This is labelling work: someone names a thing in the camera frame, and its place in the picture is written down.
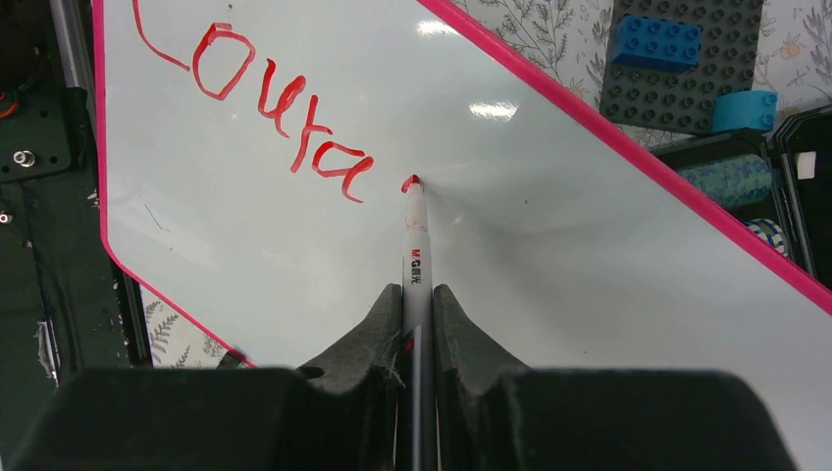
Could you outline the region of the white red marker pen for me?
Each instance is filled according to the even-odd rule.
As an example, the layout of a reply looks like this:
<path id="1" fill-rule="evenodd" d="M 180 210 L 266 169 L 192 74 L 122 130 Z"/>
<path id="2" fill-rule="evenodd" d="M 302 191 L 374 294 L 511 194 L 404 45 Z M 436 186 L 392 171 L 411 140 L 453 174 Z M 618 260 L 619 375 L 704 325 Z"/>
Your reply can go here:
<path id="1" fill-rule="evenodd" d="M 397 470 L 436 470 L 437 410 L 433 346 L 433 271 L 427 199 L 421 179 L 402 185 L 406 195 L 402 256 L 402 329 Z"/>

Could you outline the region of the pink framed whiteboard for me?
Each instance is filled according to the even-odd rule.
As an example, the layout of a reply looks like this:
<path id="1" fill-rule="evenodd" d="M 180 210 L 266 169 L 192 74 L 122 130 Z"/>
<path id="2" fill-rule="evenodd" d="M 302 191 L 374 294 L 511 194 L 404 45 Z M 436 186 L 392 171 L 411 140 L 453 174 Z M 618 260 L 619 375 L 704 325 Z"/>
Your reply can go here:
<path id="1" fill-rule="evenodd" d="M 97 1 L 102 238 L 255 363 L 297 366 L 402 278 L 533 366 L 716 368 L 831 466 L 831 294 L 446 1 Z"/>

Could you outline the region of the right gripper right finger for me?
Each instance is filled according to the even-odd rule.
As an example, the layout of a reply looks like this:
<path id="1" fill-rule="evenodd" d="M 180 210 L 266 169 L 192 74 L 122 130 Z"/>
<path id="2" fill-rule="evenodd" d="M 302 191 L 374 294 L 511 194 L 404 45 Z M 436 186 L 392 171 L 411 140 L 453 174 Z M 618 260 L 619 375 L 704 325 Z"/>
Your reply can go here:
<path id="1" fill-rule="evenodd" d="M 527 366 L 467 315 L 447 285 L 433 293 L 440 461 L 444 470 L 515 470 L 511 380 Z"/>

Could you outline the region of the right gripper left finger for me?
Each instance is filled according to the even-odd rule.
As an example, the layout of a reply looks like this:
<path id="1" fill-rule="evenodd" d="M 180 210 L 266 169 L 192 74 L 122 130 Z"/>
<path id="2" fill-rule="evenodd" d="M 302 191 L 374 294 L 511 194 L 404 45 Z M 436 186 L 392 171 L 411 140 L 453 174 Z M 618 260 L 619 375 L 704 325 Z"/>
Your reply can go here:
<path id="1" fill-rule="evenodd" d="M 301 462 L 310 470 L 393 468 L 402 288 L 384 287 L 367 315 L 295 369 L 313 390 Z"/>

